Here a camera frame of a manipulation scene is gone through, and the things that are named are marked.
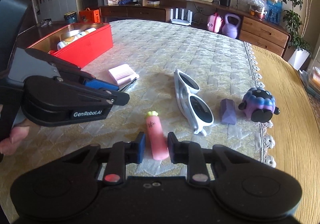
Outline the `person left hand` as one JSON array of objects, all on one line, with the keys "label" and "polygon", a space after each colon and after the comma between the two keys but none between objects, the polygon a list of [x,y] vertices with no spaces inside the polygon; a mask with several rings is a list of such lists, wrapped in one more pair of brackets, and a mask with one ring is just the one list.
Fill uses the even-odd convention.
[{"label": "person left hand", "polygon": [[14,123],[9,137],[0,142],[1,154],[5,156],[16,152],[20,143],[29,135],[29,132],[34,134],[40,130],[40,126],[31,122],[23,115],[21,108],[17,113]]}]

